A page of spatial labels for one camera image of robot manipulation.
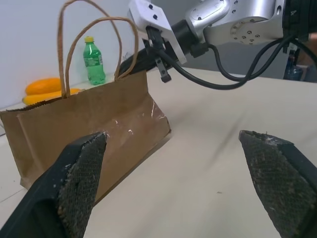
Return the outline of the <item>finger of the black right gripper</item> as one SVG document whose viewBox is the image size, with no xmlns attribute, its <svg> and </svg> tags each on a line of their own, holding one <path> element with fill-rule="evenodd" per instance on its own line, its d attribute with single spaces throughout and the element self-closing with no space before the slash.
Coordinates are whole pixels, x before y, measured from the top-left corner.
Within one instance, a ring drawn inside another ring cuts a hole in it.
<svg viewBox="0 0 317 238">
<path fill-rule="evenodd" d="M 138 71 L 142 71 L 142 67 L 145 65 L 144 61 L 146 60 L 148 54 L 145 48 L 141 49 L 137 54 L 136 63 L 129 74 L 134 74 Z M 123 74 L 128 68 L 131 66 L 133 60 L 133 56 L 124 57 L 123 62 L 119 68 L 119 75 Z"/>
</svg>

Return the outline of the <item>green plastic bottle yellow cap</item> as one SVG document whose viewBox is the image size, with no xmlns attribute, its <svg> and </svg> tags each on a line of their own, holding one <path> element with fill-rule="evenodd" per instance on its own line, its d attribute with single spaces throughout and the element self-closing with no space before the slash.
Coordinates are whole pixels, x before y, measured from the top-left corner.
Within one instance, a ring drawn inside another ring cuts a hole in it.
<svg viewBox="0 0 317 238">
<path fill-rule="evenodd" d="M 84 38 L 85 48 L 83 52 L 84 63 L 88 80 L 92 85 L 101 85 L 106 82 L 102 54 L 94 43 L 92 36 Z"/>
</svg>

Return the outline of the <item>orange oval fruit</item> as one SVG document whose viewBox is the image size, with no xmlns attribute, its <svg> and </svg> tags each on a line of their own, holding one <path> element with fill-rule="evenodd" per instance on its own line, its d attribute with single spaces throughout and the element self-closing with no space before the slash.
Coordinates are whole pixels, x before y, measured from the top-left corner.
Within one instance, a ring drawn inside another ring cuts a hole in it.
<svg viewBox="0 0 317 238">
<path fill-rule="evenodd" d="M 56 77 L 44 78 L 30 83 L 26 89 L 26 95 L 51 93 L 61 90 L 60 79 Z"/>
</svg>

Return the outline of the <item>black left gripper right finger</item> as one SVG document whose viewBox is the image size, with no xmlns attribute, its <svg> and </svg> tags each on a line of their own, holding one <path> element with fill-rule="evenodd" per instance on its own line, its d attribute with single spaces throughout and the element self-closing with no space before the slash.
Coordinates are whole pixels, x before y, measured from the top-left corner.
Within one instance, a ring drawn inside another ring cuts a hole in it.
<svg viewBox="0 0 317 238">
<path fill-rule="evenodd" d="M 317 167 L 287 140 L 239 134 L 253 186 L 281 238 L 317 238 Z"/>
</svg>

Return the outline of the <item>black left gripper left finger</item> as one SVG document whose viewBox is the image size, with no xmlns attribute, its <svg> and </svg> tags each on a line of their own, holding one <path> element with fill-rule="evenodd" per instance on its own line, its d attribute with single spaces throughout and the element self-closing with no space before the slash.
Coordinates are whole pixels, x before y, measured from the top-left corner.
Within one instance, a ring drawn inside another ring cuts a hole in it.
<svg viewBox="0 0 317 238">
<path fill-rule="evenodd" d="M 107 136 L 69 143 L 31 186 L 0 238 L 83 238 L 99 186 Z"/>
</svg>

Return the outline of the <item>yellow long squash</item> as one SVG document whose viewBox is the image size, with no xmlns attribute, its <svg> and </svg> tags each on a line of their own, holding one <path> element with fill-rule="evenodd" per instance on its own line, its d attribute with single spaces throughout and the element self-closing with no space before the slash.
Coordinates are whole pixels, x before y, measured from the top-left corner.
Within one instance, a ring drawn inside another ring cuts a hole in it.
<svg viewBox="0 0 317 238">
<path fill-rule="evenodd" d="M 57 88 L 32 89 L 26 91 L 26 96 L 22 99 L 22 102 L 26 105 L 32 105 L 38 102 L 60 98 L 61 95 L 61 89 L 58 90 Z"/>
</svg>

